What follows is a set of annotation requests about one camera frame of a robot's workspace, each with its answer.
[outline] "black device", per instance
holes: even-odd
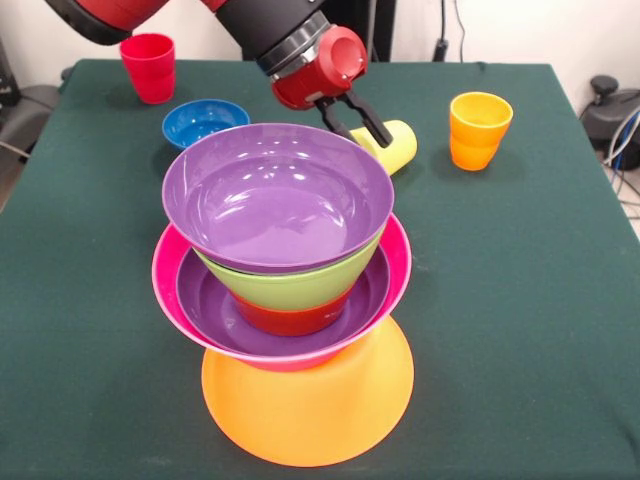
[[[591,145],[596,151],[607,152],[620,123],[640,106],[640,89],[618,89],[618,81],[608,75],[591,79],[595,98],[587,106],[580,120]],[[632,170],[640,166],[640,129],[636,130],[614,167]]]
[[[374,62],[391,60],[391,45],[397,0],[325,0],[320,10],[327,20],[350,28],[369,47]],[[246,49],[243,60],[255,60]]]

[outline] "cable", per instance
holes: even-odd
[[[638,210],[633,210],[631,212],[627,212],[626,210],[623,210],[623,211],[625,215],[627,215],[627,218],[640,216],[640,212],[638,212]]]
[[[458,0],[453,0],[453,6],[456,9],[456,18],[458,19],[458,25],[460,25],[460,29],[462,30],[462,37],[460,37],[460,63],[464,63],[464,37],[467,35],[467,31],[464,29],[464,25],[462,24],[462,20],[460,20],[460,10],[458,10]]]
[[[620,185],[618,186],[618,191],[616,192],[616,196],[620,195],[620,190],[622,189],[622,185],[626,183],[627,185],[631,186],[631,184],[625,180],[624,178],[624,170],[622,171],[622,176],[620,177]],[[640,216],[638,215],[638,210],[636,210],[637,207],[640,207],[640,203],[635,203],[635,202],[629,202],[627,200],[620,200],[620,204],[623,205],[624,207],[628,208],[629,210],[631,210],[631,213],[633,213],[633,215],[628,215],[626,211],[624,211],[625,215],[627,215],[627,219],[629,220],[637,220],[640,219]]]
[[[624,131],[622,132],[622,141],[624,142],[629,136],[629,128],[631,127],[631,122],[627,123],[627,126],[624,127]],[[616,172],[620,171],[620,164],[624,158],[624,152],[620,152],[616,157],[616,164],[613,166],[613,175],[611,175],[611,185],[613,185],[613,181],[616,178]],[[622,183],[624,182],[624,170],[622,170],[622,174],[620,175],[620,184],[618,185],[618,190],[616,190],[616,196],[620,195],[620,190],[622,190]]]
[[[29,158],[31,155],[29,155],[27,152],[25,152],[24,150],[20,150],[18,147],[14,147],[13,145],[9,145],[8,143],[3,142],[2,140],[0,140],[0,147],[4,147],[7,150],[13,152],[13,153],[17,153],[18,155],[20,155],[21,157],[24,158]]]
[[[638,197],[640,197],[640,190],[638,188],[636,188],[635,185],[633,185],[629,180],[625,179],[624,177],[623,177],[622,181],[627,185],[627,187],[629,187],[631,190],[633,190],[633,192]]]
[[[440,40],[444,40],[445,25],[447,24],[447,14],[444,4],[445,0],[440,0],[440,14],[442,15],[442,25],[440,27]]]
[[[582,112],[581,112],[581,113],[580,113],[580,115],[578,116],[578,119],[579,119],[579,120],[582,120],[582,118],[584,117],[584,114],[585,114],[585,113],[587,113],[587,110],[589,110],[589,107],[591,107],[591,106],[593,106],[593,105],[595,105],[595,104],[596,104],[596,102],[594,102],[593,100],[592,100],[592,101],[590,101],[590,102],[587,104],[587,106],[586,106],[586,107],[584,107],[584,108],[582,109]]]
[[[636,207],[630,207],[629,205],[625,205],[624,207],[630,210],[630,212],[627,212],[626,210],[623,209],[625,215],[628,215],[629,213],[633,215],[640,215],[640,211],[636,210]]]
[[[618,90],[617,93],[631,93],[631,92],[633,92],[633,95],[631,95],[628,98],[625,98],[624,100],[620,100],[620,103],[627,103],[627,102],[630,102],[631,100],[635,100],[636,98],[640,97],[640,89],[623,88],[622,90]]]
[[[376,27],[376,8],[378,0],[371,0],[369,2],[369,19],[367,20],[367,56],[371,60],[373,55],[373,37]]]
[[[636,132],[636,129],[638,128],[638,125],[640,124],[640,115],[637,115],[638,113],[640,113],[640,106],[634,108],[633,111],[622,122],[620,122],[620,125],[618,125],[618,128],[616,128],[616,131],[613,134],[613,137],[611,137],[611,144],[609,145],[609,151],[607,153],[607,158],[605,158],[602,161],[602,163],[604,163],[607,166],[611,166],[611,162],[618,155],[620,155],[620,153],[625,148],[627,148],[627,145],[629,144],[629,142],[633,138],[633,135]],[[620,144],[620,146],[614,151],[615,145],[618,142],[618,137],[620,137],[620,133],[625,128],[627,123],[631,122],[632,120],[633,120],[633,126],[631,127],[629,135],[627,136],[626,140],[623,141]]]

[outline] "pink bowl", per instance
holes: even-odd
[[[265,357],[229,351],[221,345],[210,342],[198,333],[180,308],[176,291],[178,269],[185,253],[191,248],[191,245],[172,225],[169,225],[165,229],[156,246],[151,266],[151,278],[153,281],[153,290],[160,307],[171,323],[187,338],[205,348],[237,358],[257,368],[290,372],[311,368],[329,360],[340,350],[373,330],[373,328],[396,307],[409,284],[409,277],[411,275],[411,247],[406,232],[402,228],[400,221],[393,214],[391,214],[384,233],[382,234],[380,246],[389,261],[390,286],[387,297],[378,315],[358,334],[346,338],[340,343],[321,350],[288,357]]]

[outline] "green bowl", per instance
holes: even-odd
[[[196,253],[229,290],[274,310],[304,310],[324,305],[353,286],[376,251],[384,227],[361,250],[325,268],[292,275],[255,275],[229,270]]]

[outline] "stacked bowls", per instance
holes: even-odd
[[[252,124],[207,136],[165,176],[158,299],[184,333],[226,355],[274,370],[317,364],[388,315],[406,287],[393,198],[377,160],[333,133]],[[159,258],[174,265],[168,280]]]

